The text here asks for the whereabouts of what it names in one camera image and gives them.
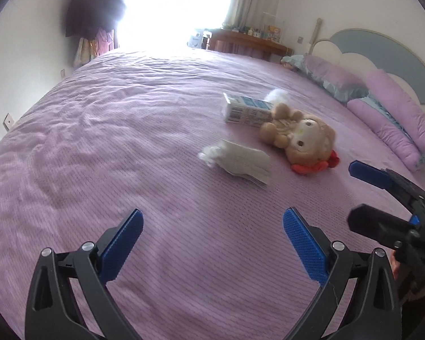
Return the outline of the long purple bolster pillow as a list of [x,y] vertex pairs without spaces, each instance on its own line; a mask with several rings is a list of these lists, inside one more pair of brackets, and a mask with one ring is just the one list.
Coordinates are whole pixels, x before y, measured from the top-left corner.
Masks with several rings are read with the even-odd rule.
[[365,84],[371,95],[405,129],[425,154],[425,112],[411,96],[382,69],[370,71]]

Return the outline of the colourful box on desk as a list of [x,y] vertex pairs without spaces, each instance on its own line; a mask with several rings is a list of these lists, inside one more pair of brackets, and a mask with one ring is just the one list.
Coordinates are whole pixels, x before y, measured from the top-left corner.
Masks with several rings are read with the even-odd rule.
[[280,43],[282,29],[275,25],[265,25],[262,33],[262,38],[267,41]]

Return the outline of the blue white cloud headboard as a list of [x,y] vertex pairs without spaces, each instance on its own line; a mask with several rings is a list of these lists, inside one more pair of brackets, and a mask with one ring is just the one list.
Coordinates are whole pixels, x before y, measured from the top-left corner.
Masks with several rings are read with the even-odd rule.
[[425,63],[411,49],[376,31],[350,28],[319,39],[310,54],[364,79],[385,71],[425,112]]

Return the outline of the brown plush toy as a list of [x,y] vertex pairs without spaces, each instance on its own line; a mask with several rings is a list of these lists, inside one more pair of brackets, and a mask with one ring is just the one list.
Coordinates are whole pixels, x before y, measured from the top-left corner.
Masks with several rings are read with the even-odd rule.
[[300,175],[319,173],[340,163],[334,129],[321,118],[284,103],[273,107],[272,120],[262,124],[259,138],[283,150],[291,169]]

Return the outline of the wooden desk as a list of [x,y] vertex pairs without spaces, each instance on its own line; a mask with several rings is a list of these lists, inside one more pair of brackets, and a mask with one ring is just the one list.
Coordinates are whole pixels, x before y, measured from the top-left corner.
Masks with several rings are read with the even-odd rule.
[[274,41],[265,40],[251,35],[246,35],[229,29],[217,28],[211,30],[209,40],[209,50],[218,52],[219,42],[224,44],[234,44],[244,48],[251,48],[262,52],[262,59],[270,61],[273,55],[278,57],[290,56],[293,53],[291,48]]

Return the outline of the white milk carton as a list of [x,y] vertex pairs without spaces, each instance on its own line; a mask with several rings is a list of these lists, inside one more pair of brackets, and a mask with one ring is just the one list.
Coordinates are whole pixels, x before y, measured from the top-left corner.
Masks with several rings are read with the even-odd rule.
[[274,105],[240,94],[223,93],[221,114],[225,122],[261,127],[271,122]]

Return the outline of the purple bed sheet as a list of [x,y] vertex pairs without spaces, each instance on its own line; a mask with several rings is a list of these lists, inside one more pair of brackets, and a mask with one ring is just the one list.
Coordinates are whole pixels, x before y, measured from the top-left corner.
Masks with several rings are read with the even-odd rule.
[[[336,168],[300,176],[265,146],[270,178],[260,186],[199,159],[222,140],[261,148],[256,128],[225,123],[222,98],[275,88],[335,129]],[[425,187],[425,174],[352,112],[280,65],[187,48],[105,54],[0,142],[1,315],[22,334],[41,250],[77,249],[137,209],[143,233],[109,290],[143,338],[282,339],[317,290],[282,228],[286,209],[361,252],[375,243],[349,231],[352,208],[408,217],[388,193],[349,175],[353,160]]]

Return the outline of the purple pillow with teal trim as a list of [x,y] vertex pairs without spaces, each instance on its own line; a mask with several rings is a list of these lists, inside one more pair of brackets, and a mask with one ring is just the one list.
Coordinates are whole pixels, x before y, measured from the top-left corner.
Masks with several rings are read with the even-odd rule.
[[321,57],[295,54],[283,57],[280,63],[288,70],[302,73],[342,104],[369,93],[361,78]]

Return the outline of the pink clothes on rack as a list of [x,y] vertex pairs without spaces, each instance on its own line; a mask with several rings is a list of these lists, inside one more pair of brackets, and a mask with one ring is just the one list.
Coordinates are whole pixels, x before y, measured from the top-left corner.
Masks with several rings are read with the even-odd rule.
[[115,31],[99,29],[94,39],[80,38],[73,60],[73,67],[79,68],[98,56],[111,52],[117,47]]

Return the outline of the white fluffy ball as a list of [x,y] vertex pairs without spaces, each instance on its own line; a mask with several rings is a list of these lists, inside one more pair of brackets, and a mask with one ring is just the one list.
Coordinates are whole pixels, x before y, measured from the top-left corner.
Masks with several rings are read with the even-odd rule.
[[286,90],[276,88],[271,90],[264,98],[265,102],[277,105],[278,103],[287,103],[289,99],[289,93]]

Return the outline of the dark hanging coats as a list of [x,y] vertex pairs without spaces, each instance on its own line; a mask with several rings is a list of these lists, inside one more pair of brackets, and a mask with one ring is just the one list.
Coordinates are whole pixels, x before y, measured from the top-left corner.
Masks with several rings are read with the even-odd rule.
[[66,16],[66,37],[92,40],[100,29],[116,29],[125,12],[124,0],[71,0]]

